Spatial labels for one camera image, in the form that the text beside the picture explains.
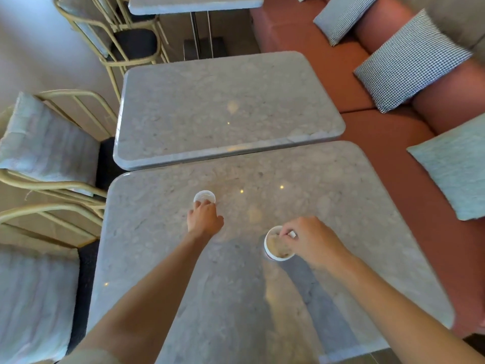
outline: table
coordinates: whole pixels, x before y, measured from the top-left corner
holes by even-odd
[[[298,52],[134,67],[114,160],[125,170],[338,138],[345,123]]]
[[[331,142],[116,179],[88,329],[178,244],[203,189],[215,193],[226,224],[197,262],[157,363],[330,362],[387,347],[330,275],[299,257],[264,257],[266,232],[300,215],[316,214],[386,281],[452,325],[443,288],[367,158],[354,144]]]
[[[212,38],[210,11],[259,8],[264,0],[130,0],[130,11],[135,15],[172,14],[189,12],[192,23],[193,41],[184,41],[185,60],[227,56],[222,37]],[[196,11],[206,11],[209,37],[200,39]]]

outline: table base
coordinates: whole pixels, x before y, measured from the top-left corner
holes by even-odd
[[[214,50],[214,57],[227,57],[226,44],[222,37],[215,37],[212,39],[212,48]],[[183,41],[183,58],[184,61],[198,60],[196,43],[193,39]],[[212,52],[210,50],[209,38],[200,39],[200,58],[210,59],[212,58]]]

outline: chair frame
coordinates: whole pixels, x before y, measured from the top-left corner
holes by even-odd
[[[167,39],[167,36],[165,34],[163,27],[161,26],[160,17],[158,15],[156,15],[154,19],[145,20],[145,21],[142,21],[142,22],[136,22],[135,23],[135,22],[133,22],[132,18],[130,17],[130,13],[127,12],[125,5],[123,3],[123,0],[115,0],[116,4],[118,5],[118,7],[121,11],[121,14],[123,15],[123,19],[125,20],[125,23],[123,23],[123,20],[120,19],[118,13],[113,8],[113,6],[112,6],[111,2],[109,2],[109,0],[103,0],[103,1],[104,1],[105,5],[107,5],[108,8],[110,9],[110,11],[112,12],[112,15],[114,15],[114,19],[108,15],[108,13],[106,12],[106,9],[103,7],[103,5],[101,5],[100,0],[92,0],[92,1],[93,1],[94,5],[96,5],[98,10],[103,14],[106,21],[110,24],[111,29],[113,31],[117,32],[119,30],[129,30],[129,29],[134,29],[134,28],[147,28],[148,27],[150,29],[153,29],[156,33],[158,33],[158,31],[156,30],[156,27],[158,27],[158,29],[161,32],[161,35],[163,36],[163,40],[169,46],[170,43],[168,42],[168,39]],[[162,50],[161,58],[162,58],[163,62],[165,62],[165,63],[170,62],[168,55],[167,55],[167,51],[165,50],[165,47],[163,46],[163,43],[161,43],[161,50]]]
[[[161,51],[161,40],[160,40],[160,36],[159,36],[159,34],[156,30],[155,24],[153,24],[152,28],[143,28],[143,29],[151,30],[155,33],[155,36],[157,38],[157,50],[155,51],[155,53],[151,56],[148,56],[148,57],[145,57],[145,58],[142,58],[142,59],[130,60],[128,58],[128,56],[125,54],[125,52],[123,51],[123,48],[121,48],[118,40],[115,38],[111,28],[108,28],[104,23],[99,22],[97,20],[81,18],[81,17],[74,16],[74,15],[64,11],[64,9],[62,9],[57,4],[56,0],[54,0],[54,5],[55,5],[57,11],[64,18],[66,18],[69,21],[69,23],[74,28],[74,30],[76,30],[79,34],[81,34],[84,41],[88,44],[88,46],[93,50],[93,52],[100,59],[101,63],[106,68],[108,75],[110,76],[110,80],[111,80],[111,83],[113,85],[114,92],[116,93],[116,97],[118,98],[119,102],[121,102],[121,94],[120,94],[120,90],[118,88],[118,83],[116,82],[116,78],[114,76],[113,67],[118,67],[121,71],[121,75],[124,76],[124,74],[127,72],[128,66],[145,65],[145,64],[148,64],[148,63],[154,64],[154,65],[157,64],[157,58],[159,56],[161,56],[161,53],[160,53],[160,51]],[[86,36],[86,34],[84,34],[82,29],[79,28],[77,23],[85,23],[88,26],[89,30],[96,37],[98,43],[100,43],[108,51],[108,55],[113,59],[113,61],[108,61],[106,59],[106,57],[98,50],[98,48],[88,38],[88,36]],[[116,46],[116,48],[120,52],[121,56],[123,57],[123,59],[124,59],[123,61],[116,60],[116,57],[114,56],[114,54],[111,51],[111,48],[109,46],[106,46],[106,44],[103,41],[101,41],[100,37],[95,32],[93,27],[99,27],[106,32],[106,34],[110,37],[111,41],[113,42],[113,44]]]
[[[79,124],[71,116],[69,116],[53,101],[53,98],[56,97],[71,97],[78,104],[78,106],[81,107],[81,109],[88,115],[88,117],[96,124],[96,126],[100,128],[101,131],[103,131],[104,134],[106,134],[108,137],[112,136],[112,134],[109,133],[109,131],[99,122],[99,120],[96,119],[95,115],[80,100],[80,97],[92,97],[96,99],[98,103],[100,103],[101,106],[108,113],[108,116],[110,116],[110,118],[116,124],[116,114],[108,105],[106,100],[98,93],[77,89],[61,89],[41,92],[36,95],[36,97],[52,106],[52,109],[57,111],[57,113],[63,116],[66,120],[69,120],[79,126]],[[102,201],[92,196],[80,194],[71,190],[85,190],[89,193],[98,195],[106,199],[108,194],[105,190],[98,189],[87,183],[82,183],[80,181],[39,181],[23,175],[17,171],[11,171],[7,169],[0,169],[0,181],[16,188],[28,189],[40,194],[54,196],[64,201],[73,202],[75,205],[88,207],[92,210],[96,217],[99,217],[100,219],[103,219],[104,217],[104,208],[106,207],[105,200]]]
[[[25,235],[34,239],[38,239],[44,242],[47,242],[49,244],[54,244],[58,246],[63,246],[71,249],[75,248],[80,248],[82,246],[88,245],[95,240],[99,238],[99,235],[96,236],[92,234],[91,232],[88,232],[84,229],[82,229],[79,226],[76,226],[68,221],[65,221],[57,216],[54,216],[53,214],[50,214],[49,211],[57,211],[57,210],[65,210],[65,211],[73,211],[76,212],[84,217],[86,217],[88,220],[94,222],[95,224],[102,226],[103,225],[103,219],[101,217],[98,217],[97,215],[93,214],[90,212],[88,209],[85,207],[82,207],[79,204],[74,204],[74,203],[45,203],[45,204],[35,204],[35,205],[28,205],[28,206],[22,206],[22,207],[17,207],[13,208],[8,211],[3,211],[0,212],[0,226],[3,226],[4,228],[7,228],[8,230],[11,230],[13,232],[16,232],[20,235]],[[14,226],[7,224],[6,222],[25,215],[29,214],[38,214],[42,217],[47,218],[48,220],[51,220],[52,222],[65,227],[66,229],[76,232],[79,235],[88,237],[89,240],[82,245],[79,246],[73,246],[68,243],[65,243],[63,241],[51,238],[49,236],[45,236],[42,234],[39,234],[37,232],[29,231],[27,229],[24,229],[22,227]]]

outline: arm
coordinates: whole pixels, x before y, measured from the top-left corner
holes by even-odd
[[[197,259],[224,219],[209,201],[195,202],[187,224],[189,232],[175,250],[106,313],[76,350],[102,349],[125,364],[156,361]]]
[[[287,235],[292,230],[298,235],[295,239]],[[403,363],[485,363],[484,357],[351,254],[318,218],[290,221],[281,236],[296,254],[326,269],[349,290]]]

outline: orange sofa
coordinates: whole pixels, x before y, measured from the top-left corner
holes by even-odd
[[[348,36],[331,47],[313,24],[328,0],[264,0],[251,10],[262,52],[306,56],[433,266],[456,312],[453,331],[485,326],[485,218],[459,221],[440,189],[406,148],[485,112],[485,69],[470,59],[406,105],[382,114],[353,72],[416,13],[378,0]]]

